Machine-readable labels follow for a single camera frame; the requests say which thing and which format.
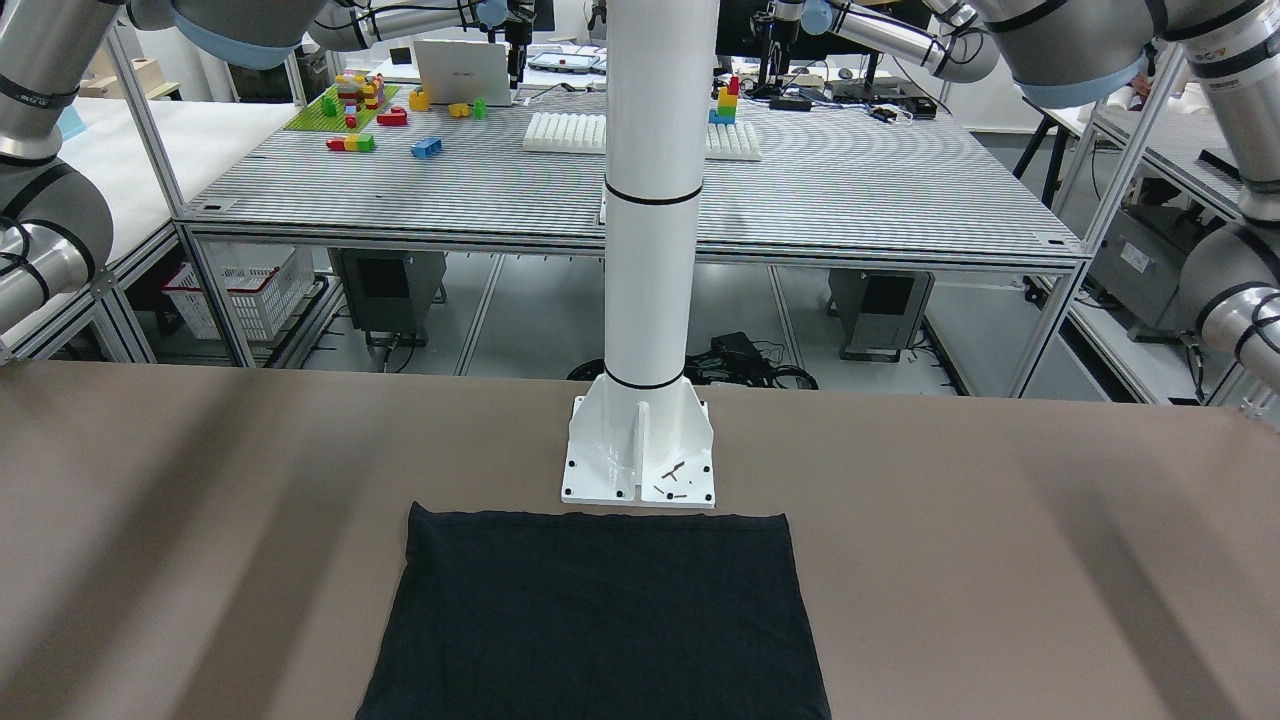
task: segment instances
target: plastic basket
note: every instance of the plastic basket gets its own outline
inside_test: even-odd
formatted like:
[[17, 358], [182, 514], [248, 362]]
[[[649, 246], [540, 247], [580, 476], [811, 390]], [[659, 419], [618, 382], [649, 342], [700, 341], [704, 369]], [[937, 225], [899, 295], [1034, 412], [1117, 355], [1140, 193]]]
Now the plastic basket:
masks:
[[[289, 245], [214, 246], [214, 265], [248, 340], [269, 341], [315, 282], [310, 250]], [[196, 269], [183, 263], [161, 288], [197, 340], [218, 340], [218, 325], [200, 290]]]

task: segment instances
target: black stripe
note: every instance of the black stripe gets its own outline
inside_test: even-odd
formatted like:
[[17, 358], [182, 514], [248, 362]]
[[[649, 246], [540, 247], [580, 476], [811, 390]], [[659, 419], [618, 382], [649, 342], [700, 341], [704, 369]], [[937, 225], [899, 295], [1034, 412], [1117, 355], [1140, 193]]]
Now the black stripe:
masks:
[[1249, 47], [1239, 55], [1233, 55], [1231, 58], [1219, 60], [1216, 63], [1190, 63], [1190, 67], [1192, 72], [1196, 73], [1196, 77], [1203, 79], [1216, 79], [1226, 76], [1234, 76], [1235, 73], [1243, 73], [1253, 65], [1265, 63], [1277, 54], [1280, 54], [1280, 29], [1271, 33], [1271, 37], [1263, 40], [1253, 47]]
[[32, 108], [40, 108], [42, 110], [61, 110], [76, 100], [76, 92], [78, 91], [79, 87], [70, 92], [40, 92], [29, 87], [23, 87], [4, 74], [0, 74], [0, 92], [13, 97], [23, 105], [31, 105]]
[[1210, 300], [1208, 302], [1204, 304], [1203, 307], [1201, 307], [1199, 315], [1196, 316], [1196, 334], [1199, 336], [1204, 334], [1204, 322], [1208, 320], [1208, 316], [1213, 310], [1217, 310], [1219, 305], [1226, 302], [1228, 299], [1230, 299], [1234, 295], [1239, 295], [1247, 290], [1253, 290], [1256, 287], [1271, 287], [1271, 286], [1260, 282], [1240, 283], [1240, 284], [1234, 284], [1224, 290], [1222, 292], [1215, 295], [1212, 300]]
[[956, 13], [960, 12], [960, 8], [964, 8], [964, 3], [956, 3], [956, 4], [951, 5], [946, 10], [942, 10], [941, 13], [937, 13], [938, 19], [942, 20], [942, 22], [950, 20], [951, 18], [956, 17]]
[[1247, 343], [1251, 340], [1253, 340], [1253, 336], [1256, 336], [1256, 334], [1258, 334], [1257, 325], [1249, 325], [1240, 334], [1240, 340], [1235, 341], [1235, 350], [1231, 351], [1231, 355], [1234, 355], [1236, 360], [1240, 359], [1240, 351], [1244, 350], [1244, 343]]
[[618, 383], [622, 387], [628, 387], [631, 389], [662, 389], [664, 387], [673, 386], [673, 384], [678, 383], [680, 379], [685, 377], [685, 373], [681, 372], [678, 375], [676, 375], [675, 378], [671, 378], [669, 380], [667, 380], [667, 382], [664, 382], [662, 384], [657, 384], [657, 386], [637, 386], [635, 383], [628, 383], [628, 382], [623, 380], [622, 378], [620, 378], [620, 377], [614, 375], [613, 373], [611, 373], [608, 365], [604, 366], [604, 374], [609, 375], [611, 380]]
[[40, 165], [47, 165], [56, 159], [58, 155], [50, 155], [49, 158], [13, 158], [9, 155], [0, 155], [0, 165], [10, 165], [14, 168], [38, 168]]
[[88, 270], [88, 279], [90, 281], [93, 279], [93, 275], [97, 274], [97, 265], [93, 263], [93, 254], [90, 251], [88, 246], [84, 245], [84, 241], [81, 240], [78, 234], [73, 233], [72, 231], [67, 229], [63, 225], [59, 225], [58, 223], [51, 223], [49, 220], [27, 220], [27, 224], [49, 228], [55, 233], [67, 238], [67, 242], [72, 243], [72, 246], [81, 254], [81, 260], [84, 260], [84, 268]]
[[689, 195], [681, 195], [680, 197], [657, 199], [657, 197], [636, 197], [634, 195], [620, 192], [618, 188], [609, 184], [608, 179], [604, 181], [604, 187], [609, 190], [609, 195], [613, 195], [614, 197], [620, 197], [635, 205], [680, 205], [681, 202], [687, 202], [694, 197], [698, 197], [698, 195], [701, 193], [703, 191], [703, 186], [698, 186], [698, 190], [690, 192]]
[[26, 187], [23, 187], [18, 192], [18, 195], [14, 195], [13, 200], [10, 200], [9, 204], [4, 206], [4, 210], [0, 210], [0, 215], [5, 218], [13, 218], [14, 220], [17, 220], [18, 215], [27, 209], [27, 205], [31, 205], [31, 201], [35, 200], [36, 196], [47, 190], [49, 186], [54, 184], [59, 179], [74, 173], [76, 168], [72, 168], [67, 163], [58, 163], [52, 168], [49, 168], [47, 170], [36, 176], [31, 182], [27, 183]]
[[1244, 225], [1226, 225], [1228, 232], [1234, 234], [1236, 240], [1243, 242], [1271, 272], [1271, 277], [1275, 278], [1275, 284], [1280, 284], [1280, 258], [1276, 256], [1275, 250], [1271, 246], [1262, 242], [1257, 234]]
[[1165, 0], [1147, 0], [1147, 13], [1151, 15], [1151, 26], [1156, 31], [1155, 35], [1161, 35], [1169, 29], [1169, 8], [1165, 6]]
[[26, 270], [27, 274], [36, 281], [36, 284], [40, 286], [40, 293], [45, 296], [40, 304], [44, 305], [45, 302], [49, 302], [49, 299], [52, 297], [49, 292], [49, 283], [45, 282], [45, 275], [40, 274], [40, 269], [31, 264], [31, 260], [13, 252], [0, 252], [0, 260], [8, 260], [10, 263], [10, 265], [4, 269], [5, 274], [9, 274], [9, 270], [13, 270], [14, 268]]
[[1253, 10], [1257, 10], [1258, 8], [1262, 6], [1263, 3], [1266, 3], [1266, 0], [1245, 0], [1244, 3], [1240, 3], [1235, 8], [1231, 8], [1230, 10], [1222, 13], [1221, 15], [1213, 18], [1212, 20], [1207, 20], [1192, 27], [1184, 27], [1181, 29], [1167, 31], [1165, 32], [1165, 40], [1170, 40], [1172, 42], [1180, 42], [1183, 40], [1190, 40], [1193, 37], [1199, 37], [1202, 35], [1213, 32], [1215, 29], [1220, 27], [1226, 27], [1234, 23], [1235, 20], [1243, 18], [1244, 15], [1248, 15]]
[[1044, 19], [1053, 10], [1066, 5], [1066, 0], [1044, 0], [1039, 5], [1027, 10], [1020, 15], [1014, 15], [1005, 20], [987, 20], [987, 29], [993, 33], [1012, 32], [1024, 28], [1036, 20]]

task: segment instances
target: white pillar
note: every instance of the white pillar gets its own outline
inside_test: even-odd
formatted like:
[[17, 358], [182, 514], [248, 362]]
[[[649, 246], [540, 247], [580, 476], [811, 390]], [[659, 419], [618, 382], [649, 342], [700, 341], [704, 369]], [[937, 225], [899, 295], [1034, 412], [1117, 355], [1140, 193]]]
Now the white pillar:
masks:
[[718, 8], [609, 3], [607, 373], [575, 405], [566, 502], [716, 503], [710, 423], [681, 374]]

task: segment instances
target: white laptop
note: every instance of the white laptop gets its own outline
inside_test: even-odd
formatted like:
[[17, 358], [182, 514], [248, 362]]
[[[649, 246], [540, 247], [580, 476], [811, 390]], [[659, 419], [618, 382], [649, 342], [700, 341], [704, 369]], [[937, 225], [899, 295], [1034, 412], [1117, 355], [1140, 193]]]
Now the white laptop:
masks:
[[433, 104], [511, 105], [507, 44], [466, 40], [415, 40], [417, 74]]

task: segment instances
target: blue lego block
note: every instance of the blue lego block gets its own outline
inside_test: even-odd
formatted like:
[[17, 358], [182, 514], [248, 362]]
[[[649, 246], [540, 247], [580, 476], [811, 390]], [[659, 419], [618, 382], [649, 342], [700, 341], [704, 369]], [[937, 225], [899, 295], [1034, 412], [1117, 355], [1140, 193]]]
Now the blue lego block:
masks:
[[440, 150], [444, 150], [444, 142], [439, 137], [428, 137], [413, 143], [411, 149], [415, 158], [430, 158]]

